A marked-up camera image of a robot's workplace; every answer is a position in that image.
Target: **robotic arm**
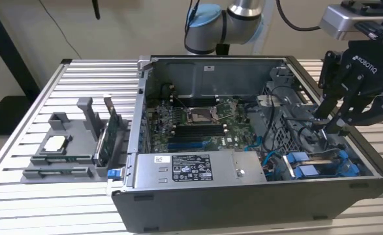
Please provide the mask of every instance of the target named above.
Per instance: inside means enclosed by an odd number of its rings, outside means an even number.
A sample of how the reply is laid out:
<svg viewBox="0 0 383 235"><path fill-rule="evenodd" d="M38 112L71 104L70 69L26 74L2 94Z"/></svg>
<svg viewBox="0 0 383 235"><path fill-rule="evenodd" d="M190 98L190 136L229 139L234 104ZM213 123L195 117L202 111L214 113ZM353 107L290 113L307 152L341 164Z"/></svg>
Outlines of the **robotic arm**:
<svg viewBox="0 0 383 235"><path fill-rule="evenodd" d="M259 0L234 0L227 10L217 4L195 4L189 10L185 47L191 54L206 55L218 45L245 44L261 25Z"/></svg>
<svg viewBox="0 0 383 235"><path fill-rule="evenodd" d="M315 118L326 119L342 99L325 131L343 135L346 125L369 126L383 121L383 0L330 5L321 28L335 39L350 40L343 53L326 53L319 79L323 101L314 113Z"/></svg>
<svg viewBox="0 0 383 235"><path fill-rule="evenodd" d="M367 126L383 121L383 0L345 0L326 9L319 27L299 28L287 20L279 0L279 13L299 31L325 30L338 40L349 40L343 52L325 56L319 88L323 101L314 117L327 119L338 101L335 117L321 128L346 135L346 126ZM193 54L210 54L221 44L243 44L262 25L259 0L235 0L227 10L199 1L189 11L185 46Z"/></svg>

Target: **white sticker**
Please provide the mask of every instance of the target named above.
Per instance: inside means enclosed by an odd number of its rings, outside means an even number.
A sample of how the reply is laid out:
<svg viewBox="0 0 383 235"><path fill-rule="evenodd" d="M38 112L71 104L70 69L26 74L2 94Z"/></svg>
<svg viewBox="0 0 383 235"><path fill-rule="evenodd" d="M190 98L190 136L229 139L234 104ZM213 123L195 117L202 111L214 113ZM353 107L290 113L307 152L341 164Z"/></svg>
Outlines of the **white sticker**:
<svg viewBox="0 0 383 235"><path fill-rule="evenodd" d="M155 156L155 163L170 163L171 156Z"/></svg>
<svg viewBox="0 0 383 235"><path fill-rule="evenodd" d="M205 66L205 71L215 71L215 65Z"/></svg>
<svg viewBox="0 0 383 235"><path fill-rule="evenodd" d="M66 136L52 136L48 139L46 146L43 148L48 152L56 152L60 150L64 142L66 142Z"/></svg>

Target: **blue cable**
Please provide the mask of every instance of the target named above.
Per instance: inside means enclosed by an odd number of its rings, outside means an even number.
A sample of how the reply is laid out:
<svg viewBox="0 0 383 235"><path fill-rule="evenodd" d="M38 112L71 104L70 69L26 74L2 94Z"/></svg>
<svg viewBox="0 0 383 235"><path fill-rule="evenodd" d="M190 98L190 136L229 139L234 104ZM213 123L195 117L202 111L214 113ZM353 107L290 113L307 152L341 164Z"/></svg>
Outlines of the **blue cable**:
<svg viewBox="0 0 383 235"><path fill-rule="evenodd" d="M247 152L250 148L258 147L259 145L262 145L262 142L263 142L263 139L262 139L261 136L258 136L258 137L257 137L257 144L255 144L255 145L249 145L249 146L246 146L246 148L243 149L243 151Z"/></svg>
<svg viewBox="0 0 383 235"><path fill-rule="evenodd" d="M267 154L267 156L266 156L266 159L265 159L265 162L263 162L263 165L267 164L269 159L270 159L270 157L271 157L271 155L273 155L274 153L275 153L275 151L269 152L269 154Z"/></svg>

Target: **motherboard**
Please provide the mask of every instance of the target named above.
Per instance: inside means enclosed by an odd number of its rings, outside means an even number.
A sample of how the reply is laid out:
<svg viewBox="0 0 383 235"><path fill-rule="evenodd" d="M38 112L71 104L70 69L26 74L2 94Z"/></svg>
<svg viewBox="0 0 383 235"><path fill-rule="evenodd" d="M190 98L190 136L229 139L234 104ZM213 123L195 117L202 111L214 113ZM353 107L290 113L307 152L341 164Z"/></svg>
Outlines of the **motherboard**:
<svg viewBox="0 0 383 235"><path fill-rule="evenodd" d="M259 138L241 101L178 98L155 103L147 108L153 152L245 151L257 145Z"/></svg>

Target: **metal bracket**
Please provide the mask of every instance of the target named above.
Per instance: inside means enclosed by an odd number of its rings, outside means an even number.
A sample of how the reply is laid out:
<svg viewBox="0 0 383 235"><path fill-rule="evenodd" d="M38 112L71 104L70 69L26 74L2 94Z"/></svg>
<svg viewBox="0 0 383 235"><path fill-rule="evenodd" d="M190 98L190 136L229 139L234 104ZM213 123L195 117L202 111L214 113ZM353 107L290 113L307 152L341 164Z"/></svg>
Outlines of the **metal bracket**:
<svg viewBox="0 0 383 235"><path fill-rule="evenodd" d="M138 60L138 71L145 71L153 67L151 56L141 55Z"/></svg>
<svg viewBox="0 0 383 235"><path fill-rule="evenodd" d="M271 107L271 97L273 97L274 106L275 106L275 107L281 107L281 106L282 106L282 101L281 101L281 99L279 99L278 97L275 97L275 96L270 96L270 95L263 94L263 95L259 95L259 96L257 97L257 100L258 100L258 102L259 102L259 104L261 104L262 106L265 106L265 107Z"/></svg>

